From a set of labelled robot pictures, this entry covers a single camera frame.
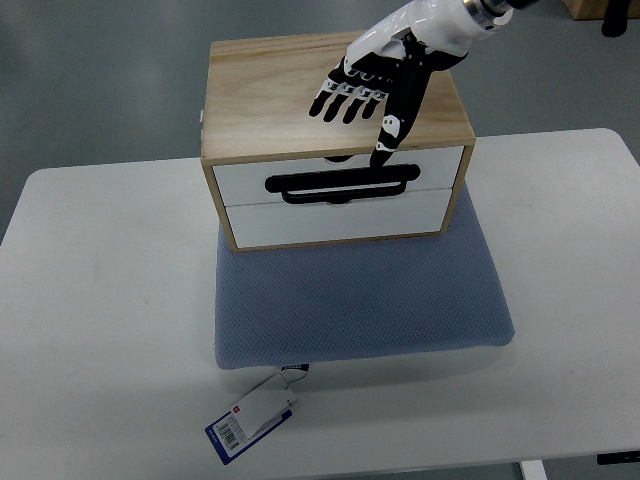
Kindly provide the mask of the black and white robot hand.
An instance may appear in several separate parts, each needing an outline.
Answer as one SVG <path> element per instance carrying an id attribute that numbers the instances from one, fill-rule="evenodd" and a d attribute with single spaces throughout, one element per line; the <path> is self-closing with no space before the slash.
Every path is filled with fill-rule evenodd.
<path id="1" fill-rule="evenodd" d="M 411 1 L 367 30 L 346 49 L 323 82 L 309 115 L 333 121 L 349 101 L 342 122 L 384 114 L 369 164 L 383 166 L 408 136 L 430 77 L 460 63 L 471 44 L 509 23 L 515 9 L 487 18 L 463 1 Z"/>

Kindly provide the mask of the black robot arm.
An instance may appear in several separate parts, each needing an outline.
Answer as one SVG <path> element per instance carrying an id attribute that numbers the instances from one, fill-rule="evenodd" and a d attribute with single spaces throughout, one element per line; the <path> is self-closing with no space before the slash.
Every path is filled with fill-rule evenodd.
<path id="1" fill-rule="evenodd" d="M 523 10 L 537 3 L 538 0 L 464 0 L 463 3 L 470 14 L 487 18 L 501 17 L 508 11 Z"/>

